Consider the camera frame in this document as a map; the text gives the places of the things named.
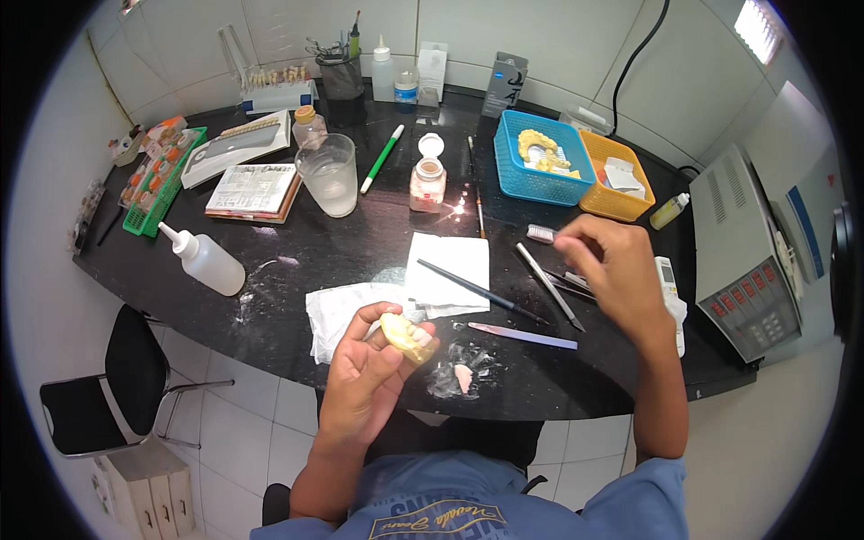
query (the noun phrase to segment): left hand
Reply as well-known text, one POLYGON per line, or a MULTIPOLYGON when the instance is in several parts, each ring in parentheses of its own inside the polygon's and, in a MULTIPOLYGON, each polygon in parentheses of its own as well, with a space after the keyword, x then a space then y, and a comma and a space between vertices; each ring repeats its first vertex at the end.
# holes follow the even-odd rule
MULTIPOLYGON (((387 342, 379 328, 363 338, 383 313, 402 313, 402 306, 378 302, 357 310, 336 346, 327 375, 319 416, 320 433, 347 443, 369 445, 381 432, 414 364, 387 342)), ((435 325, 419 325, 435 336, 435 325)))

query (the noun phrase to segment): red digital display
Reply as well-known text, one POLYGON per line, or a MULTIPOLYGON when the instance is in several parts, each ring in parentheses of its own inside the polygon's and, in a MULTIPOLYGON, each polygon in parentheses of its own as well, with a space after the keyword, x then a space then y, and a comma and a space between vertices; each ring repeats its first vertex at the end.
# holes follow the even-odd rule
POLYGON ((756 282, 757 287, 759 287, 760 289, 765 288, 765 282, 762 281, 762 276, 760 276, 758 272, 750 274, 750 277, 752 277, 753 280, 756 282))
POLYGON ((765 266, 763 266, 762 271, 765 272, 765 277, 768 278, 768 281, 774 281, 774 278, 776 276, 774 276, 774 269, 771 267, 770 264, 766 264, 765 266))
POLYGON ((746 280, 746 279, 745 279, 744 281, 742 281, 742 282, 741 282, 741 287, 744 288, 744 292, 747 293, 747 296, 750 296, 751 298, 753 298, 753 297, 756 295, 756 290, 755 290, 755 289, 753 288, 753 286, 750 284, 750 281, 749 281, 749 280, 746 280))
POLYGON ((714 312, 717 314, 718 317, 723 317, 726 315, 726 311, 723 308, 721 308, 720 304, 718 304, 717 302, 714 302, 711 304, 711 309, 714 310, 714 312))
POLYGON ((741 294, 741 291, 740 291, 737 287, 735 287, 734 289, 732 289, 732 296, 735 297, 735 300, 736 300, 739 304, 743 304, 744 302, 746 302, 746 299, 744 298, 744 295, 741 294))
POLYGON ((726 309, 728 309, 729 311, 735 309, 735 304, 732 303, 732 299, 729 298, 729 295, 721 296, 720 301, 723 302, 723 305, 726 306, 726 309))

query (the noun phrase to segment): green plastic basket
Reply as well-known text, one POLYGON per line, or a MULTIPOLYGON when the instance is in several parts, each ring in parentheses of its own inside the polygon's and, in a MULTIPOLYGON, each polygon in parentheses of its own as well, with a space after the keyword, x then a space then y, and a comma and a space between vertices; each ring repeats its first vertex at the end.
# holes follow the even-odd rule
MULTIPOLYGON (((161 187, 159 196, 156 197, 156 202, 154 202, 153 206, 150 207, 150 211, 145 212, 142 208, 138 207, 138 203, 132 204, 129 213, 126 214, 126 219, 123 222, 123 228, 126 231, 136 234, 137 236, 144 234, 156 238, 156 234, 159 232, 159 222, 162 221, 162 218, 164 218, 165 214, 168 213, 168 208, 171 207, 171 203, 174 202, 174 197, 177 196, 177 192, 180 191, 182 186, 180 176, 181 171, 183 170, 183 165, 186 164, 186 160, 189 158, 189 155, 192 154, 192 150, 197 146, 201 146, 207 140, 207 128, 192 128, 192 131, 198 131, 198 136, 186 150, 186 154, 183 154, 183 157, 180 158, 179 162, 177 162, 177 166, 174 167, 174 170, 171 171, 171 176, 161 187)), ((147 178, 142 180, 145 186, 149 184, 150 178, 153 177, 153 174, 154 172, 151 171, 150 174, 147 175, 147 178)))

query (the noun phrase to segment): blue plastic basket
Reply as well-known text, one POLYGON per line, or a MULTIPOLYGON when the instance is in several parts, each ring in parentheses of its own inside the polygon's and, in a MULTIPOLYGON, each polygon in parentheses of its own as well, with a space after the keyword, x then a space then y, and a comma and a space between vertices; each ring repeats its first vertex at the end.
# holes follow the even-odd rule
POLYGON ((597 181, 585 145, 572 126, 519 111, 501 113, 495 134, 495 162, 501 191, 518 199, 575 206, 597 181), (578 170, 581 179, 525 167, 518 151, 523 130, 540 131, 558 143, 571 163, 570 170, 578 170))

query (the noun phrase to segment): orange plastic basket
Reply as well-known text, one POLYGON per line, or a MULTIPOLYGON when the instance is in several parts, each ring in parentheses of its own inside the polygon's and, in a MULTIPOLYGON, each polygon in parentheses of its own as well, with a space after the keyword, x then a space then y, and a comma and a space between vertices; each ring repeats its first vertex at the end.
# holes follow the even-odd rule
POLYGON ((579 207, 585 212, 595 213, 619 221, 635 221, 645 210, 654 206, 654 193, 651 184, 645 177, 645 171, 636 157, 636 153, 621 143, 595 135, 589 131, 580 131, 579 137, 585 144, 588 156, 594 170, 603 168, 608 157, 617 157, 633 164, 633 176, 645 186, 645 200, 632 195, 623 194, 596 181, 579 200, 579 207))

